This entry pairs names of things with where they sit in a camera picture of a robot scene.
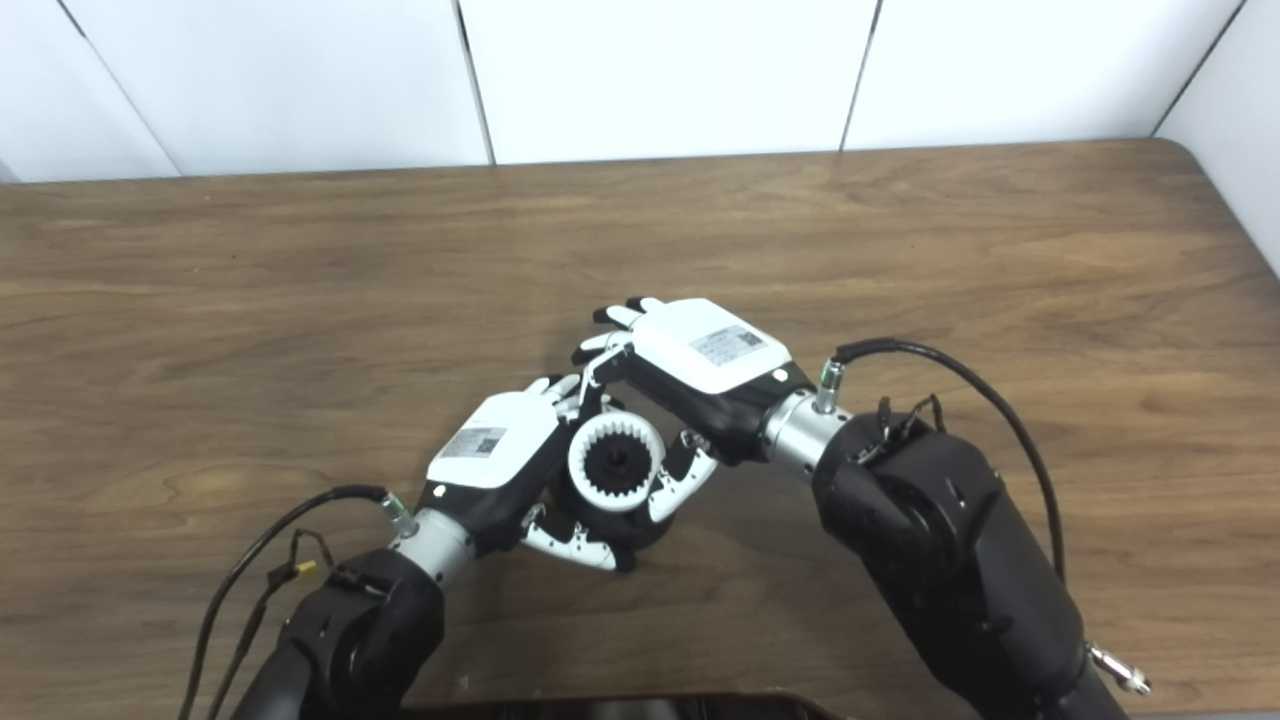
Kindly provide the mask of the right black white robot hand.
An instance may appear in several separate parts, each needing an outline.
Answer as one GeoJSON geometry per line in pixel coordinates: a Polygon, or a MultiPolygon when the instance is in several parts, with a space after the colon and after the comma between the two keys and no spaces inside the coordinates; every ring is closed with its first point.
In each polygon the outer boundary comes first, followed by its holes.
{"type": "Polygon", "coordinates": [[[815,411],[817,384],[787,346],[708,299],[635,297],[594,311],[612,331],[579,343],[582,401],[625,382],[692,432],[681,477],[646,501],[666,521],[723,464],[771,462],[809,479],[838,423],[815,411]]]}

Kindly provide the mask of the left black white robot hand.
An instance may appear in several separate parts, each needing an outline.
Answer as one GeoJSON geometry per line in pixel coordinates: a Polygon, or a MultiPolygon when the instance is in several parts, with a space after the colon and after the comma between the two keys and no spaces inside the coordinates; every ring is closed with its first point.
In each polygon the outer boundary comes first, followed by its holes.
{"type": "Polygon", "coordinates": [[[419,529],[396,551],[445,588],[475,560],[517,544],[604,571],[631,573],[623,550],[541,501],[564,469],[577,374],[485,398],[429,462],[419,529]]]}

